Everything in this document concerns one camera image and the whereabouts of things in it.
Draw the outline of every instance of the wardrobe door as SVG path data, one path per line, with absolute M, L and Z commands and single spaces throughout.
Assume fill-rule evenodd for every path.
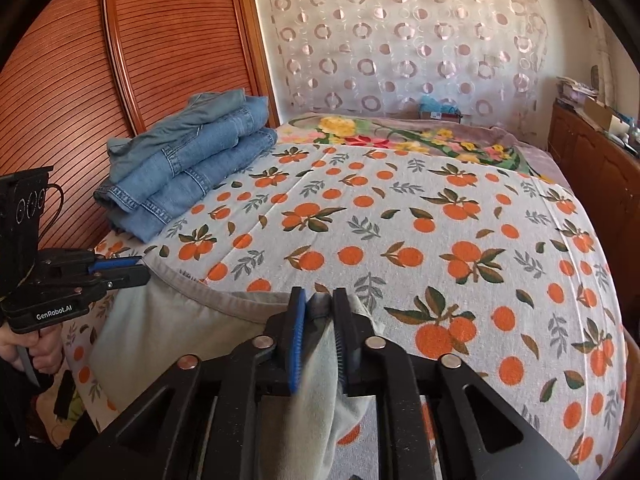
M 136 133 L 196 92 L 258 93 L 239 0 L 105 0 L 105 6 Z
M 53 166 L 49 181 L 65 191 L 41 246 L 91 247 L 108 231 L 92 192 L 109 173 L 106 140 L 127 133 L 100 0 L 52 0 L 0 73 L 0 174 Z M 41 227 L 57 208 L 49 191 Z
M 613 145 L 605 146 L 600 171 L 594 174 L 593 187 L 586 190 L 593 205 L 585 208 L 607 258 L 613 258 L 616 247 L 627 242 L 622 238 L 622 233 L 632 205 L 631 190 L 637 187 L 635 182 L 629 181 L 628 172 L 624 171 L 628 164 L 620 164 L 623 157 L 611 156 L 616 154 L 616 149 Z M 585 168 L 588 171 L 590 165 L 585 164 Z M 583 195 L 578 195 L 578 198 L 584 200 Z
M 573 156 L 567 167 L 568 174 L 571 175 L 569 184 L 587 213 L 591 214 L 599 208 L 600 197 L 593 193 L 593 187 L 598 181 L 604 155 L 600 143 L 597 142 L 599 139 L 596 138 L 599 134 L 588 127 L 580 126 L 574 132 Z
M 560 116 L 558 111 L 554 111 L 553 123 L 549 133 L 549 153 L 556 164 L 560 165 L 567 140 L 570 136 L 569 125 Z
M 637 319 L 637 312 L 630 312 L 633 300 L 640 296 L 638 280 L 638 254 L 640 254 L 640 200 L 638 195 L 631 197 L 629 208 L 625 211 L 625 222 L 620 229 L 618 243 L 611 255 L 607 255 L 611 275 L 616 285 L 623 318 Z

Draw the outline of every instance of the orange print bedsheet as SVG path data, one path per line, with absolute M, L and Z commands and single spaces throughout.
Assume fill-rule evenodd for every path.
M 582 479 L 612 457 L 625 395 L 620 310 L 593 227 L 560 186 L 416 152 L 280 144 L 153 243 L 112 232 L 97 249 L 158 253 L 218 290 L 344 286 L 407 351 L 460 355 Z M 110 302 L 63 332 L 100 428 L 117 414 L 87 362 Z M 332 478 L 377 477 L 374 416 L 340 441 Z

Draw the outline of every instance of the wooden headboard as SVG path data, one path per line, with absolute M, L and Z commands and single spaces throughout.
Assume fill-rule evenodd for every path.
M 106 140 L 143 133 L 201 91 L 272 96 L 253 0 L 52 0 L 0 73 L 0 174 L 54 166 L 47 247 L 107 232 L 92 192 Z M 270 125 L 276 126 L 271 97 Z M 56 209 L 51 193 L 41 226 Z

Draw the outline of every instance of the wooden dresser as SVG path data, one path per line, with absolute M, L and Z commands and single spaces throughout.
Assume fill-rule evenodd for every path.
M 628 310 L 640 295 L 640 161 L 558 104 L 548 150 L 593 223 L 623 316 L 635 318 Z

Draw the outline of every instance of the blue denim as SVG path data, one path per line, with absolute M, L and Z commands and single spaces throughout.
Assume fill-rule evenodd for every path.
M 165 226 L 198 203 L 229 175 L 244 170 L 276 143 L 277 133 L 262 128 L 238 141 L 238 145 L 206 158 L 183 171 L 133 213 L 114 206 L 107 213 L 111 223 L 150 242 Z
M 216 153 L 232 148 L 240 137 L 263 127 L 269 117 L 267 103 L 266 97 L 247 96 L 242 107 L 169 143 L 144 160 L 118 184 L 105 179 L 94 191 L 95 201 L 107 209 L 116 205 L 124 212 L 134 212 L 178 174 Z
M 133 139 L 107 140 L 109 178 L 117 184 L 144 160 L 159 152 L 168 142 L 180 140 L 202 124 L 212 123 L 244 105 L 244 90 L 204 92 L 189 98 L 178 113 L 159 120 L 143 135 Z

